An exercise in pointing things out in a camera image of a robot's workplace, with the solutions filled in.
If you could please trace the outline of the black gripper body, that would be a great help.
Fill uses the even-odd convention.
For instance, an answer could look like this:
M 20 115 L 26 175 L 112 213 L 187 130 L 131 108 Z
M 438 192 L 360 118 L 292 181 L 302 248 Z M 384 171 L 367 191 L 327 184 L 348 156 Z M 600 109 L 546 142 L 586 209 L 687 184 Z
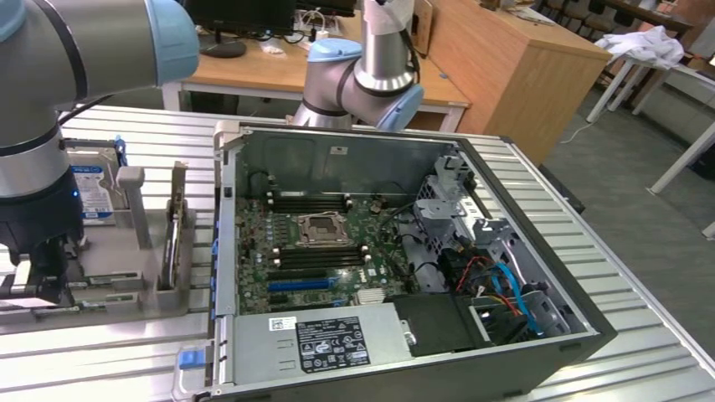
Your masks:
M 11 264 L 20 263 L 47 240 L 84 235 L 83 203 L 72 169 L 38 193 L 2 199 L 2 245 L 8 249 Z

